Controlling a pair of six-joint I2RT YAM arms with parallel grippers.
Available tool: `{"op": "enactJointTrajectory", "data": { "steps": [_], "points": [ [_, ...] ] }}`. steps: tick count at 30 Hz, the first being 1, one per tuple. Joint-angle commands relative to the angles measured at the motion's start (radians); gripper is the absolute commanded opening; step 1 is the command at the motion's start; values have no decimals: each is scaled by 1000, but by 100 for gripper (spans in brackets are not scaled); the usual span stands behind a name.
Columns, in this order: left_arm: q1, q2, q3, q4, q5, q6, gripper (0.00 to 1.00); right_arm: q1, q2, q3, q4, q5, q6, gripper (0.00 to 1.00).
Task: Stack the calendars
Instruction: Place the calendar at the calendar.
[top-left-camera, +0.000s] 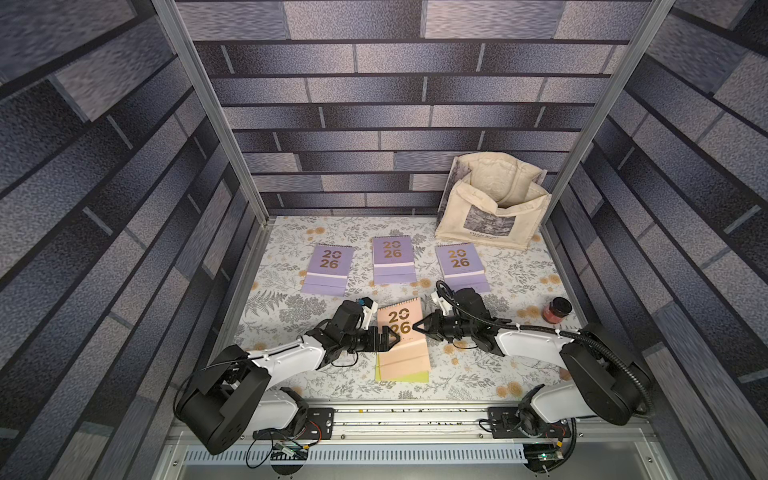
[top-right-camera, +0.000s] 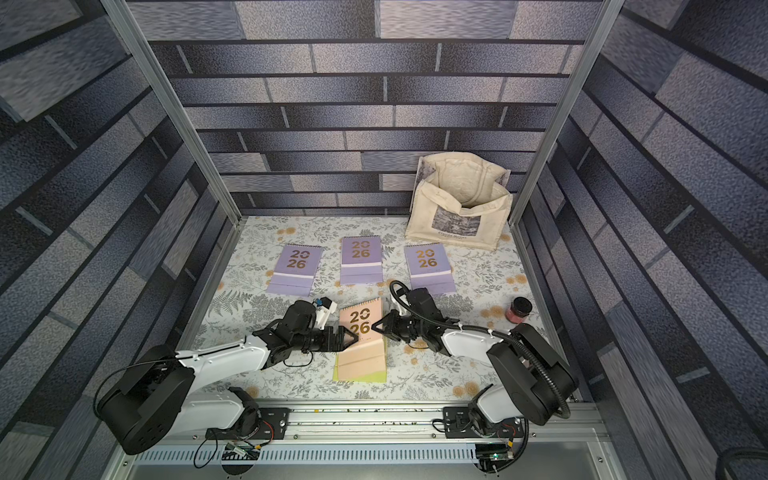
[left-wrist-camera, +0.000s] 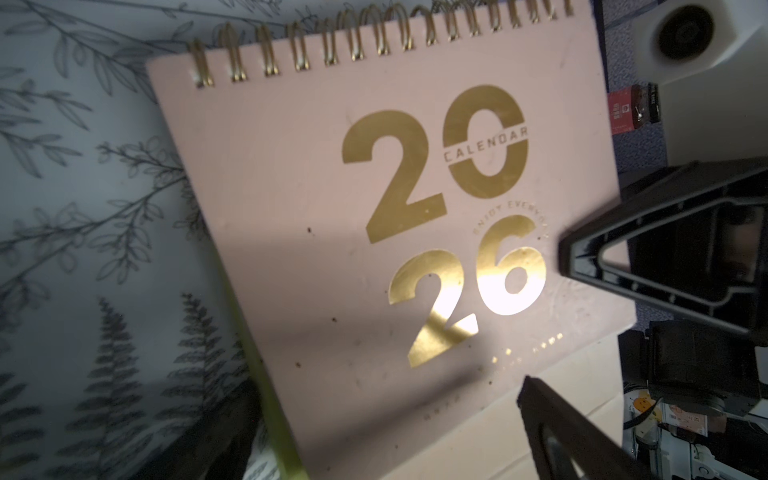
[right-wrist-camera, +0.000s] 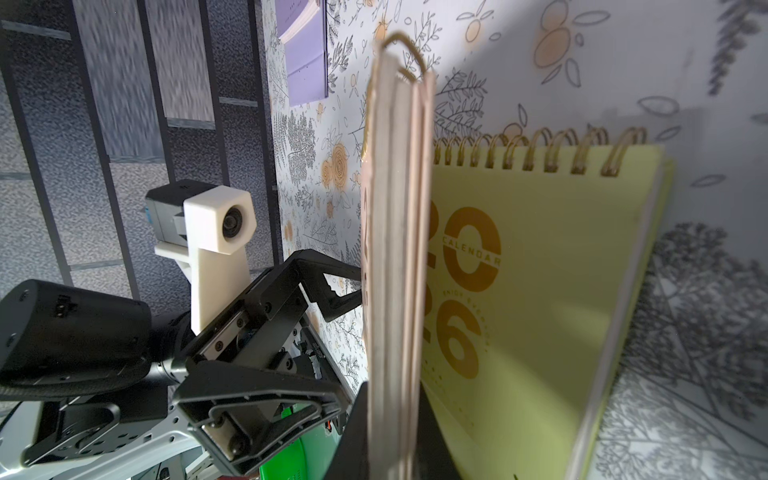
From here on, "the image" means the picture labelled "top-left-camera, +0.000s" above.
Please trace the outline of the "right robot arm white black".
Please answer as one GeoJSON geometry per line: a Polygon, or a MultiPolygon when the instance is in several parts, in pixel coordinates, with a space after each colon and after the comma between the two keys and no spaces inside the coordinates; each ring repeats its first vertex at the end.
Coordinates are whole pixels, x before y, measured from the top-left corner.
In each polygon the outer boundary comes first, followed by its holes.
{"type": "Polygon", "coordinates": [[[492,316],[474,289],[453,291],[443,281],[432,300],[438,309],[415,323],[414,331],[449,343],[468,337],[488,354],[531,358],[571,375],[557,385],[534,387],[518,402],[517,422],[527,435],[541,435],[561,420],[598,417],[622,426],[652,413],[655,380],[649,367],[602,325],[570,331],[519,324],[492,316]]]}

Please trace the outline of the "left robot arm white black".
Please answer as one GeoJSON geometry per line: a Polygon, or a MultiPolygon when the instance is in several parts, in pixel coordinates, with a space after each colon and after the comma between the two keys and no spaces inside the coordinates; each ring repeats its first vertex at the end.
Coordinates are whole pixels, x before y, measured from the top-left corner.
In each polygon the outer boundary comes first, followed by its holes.
{"type": "Polygon", "coordinates": [[[243,435],[301,435],[309,422],[307,402],[294,390],[275,386],[331,366],[343,353],[390,351],[401,336],[387,325],[373,324],[377,309],[368,297],[345,300],[332,318],[287,344],[259,351],[225,348],[183,382],[174,398],[175,418],[213,455],[243,435]]]}

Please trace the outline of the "green 2026 desk calendar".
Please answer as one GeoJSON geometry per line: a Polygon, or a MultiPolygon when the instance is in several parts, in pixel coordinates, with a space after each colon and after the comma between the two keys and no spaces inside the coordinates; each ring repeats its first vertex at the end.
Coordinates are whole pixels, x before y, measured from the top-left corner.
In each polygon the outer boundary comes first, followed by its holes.
{"type": "Polygon", "coordinates": [[[384,364],[384,356],[376,359],[374,379],[379,381],[427,383],[431,366],[427,356],[384,364]]]}

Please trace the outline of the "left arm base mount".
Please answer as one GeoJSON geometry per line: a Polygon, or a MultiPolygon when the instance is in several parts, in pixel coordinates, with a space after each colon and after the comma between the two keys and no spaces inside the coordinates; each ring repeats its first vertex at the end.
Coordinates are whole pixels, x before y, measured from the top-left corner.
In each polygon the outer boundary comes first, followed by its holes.
{"type": "Polygon", "coordinates": [[[293,439],[324,441],[333,435],[336,410],[330,407],[296,407],[293,404],[262,404],[257,407],[244,435],[276,430],[293,439]]]}

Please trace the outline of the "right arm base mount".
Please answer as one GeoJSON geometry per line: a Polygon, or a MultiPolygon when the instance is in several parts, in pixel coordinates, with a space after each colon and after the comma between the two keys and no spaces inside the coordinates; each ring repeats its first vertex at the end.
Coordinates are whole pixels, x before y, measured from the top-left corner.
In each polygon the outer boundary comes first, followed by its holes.
{"type": "Polygon", "coordinates": [[[572,437],[567,420],[543,424],[535,420],[533,414],[524,414],[520,418],[515,406],[489,407],[487,416],[478,421],[478,426],[494,439],[564,440],[572,437]]]}

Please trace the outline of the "pink 2026 desk calendar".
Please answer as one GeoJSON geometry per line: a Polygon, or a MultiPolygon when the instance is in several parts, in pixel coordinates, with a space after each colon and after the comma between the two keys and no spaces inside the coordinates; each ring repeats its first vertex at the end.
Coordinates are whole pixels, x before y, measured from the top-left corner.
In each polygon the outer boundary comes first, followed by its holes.
{"type": "Polygon", "coordinates": [[[419,298],[393,304],[378,311],[377,324],[389,326],[401,337],[400,342],[389,352],[378,354],[384,356],[384,364],[422,356],[429,358],[425,335],[413,330],[413,324],[422,319],[422,304],[419,298]]]}

